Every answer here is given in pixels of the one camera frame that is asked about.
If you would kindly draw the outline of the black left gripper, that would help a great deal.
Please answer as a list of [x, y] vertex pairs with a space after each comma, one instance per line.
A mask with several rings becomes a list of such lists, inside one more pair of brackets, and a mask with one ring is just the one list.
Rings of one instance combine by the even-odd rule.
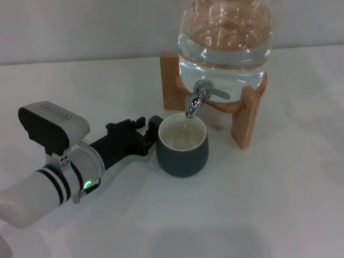
[[156, 128], [149, 127], [143, 136], [138, 129], [145, 125], [145, 117], [106, 125], [107, 135], [90, 145], [102, 158], [106, 170], [127, 156], [147, 155], [156, 142]]

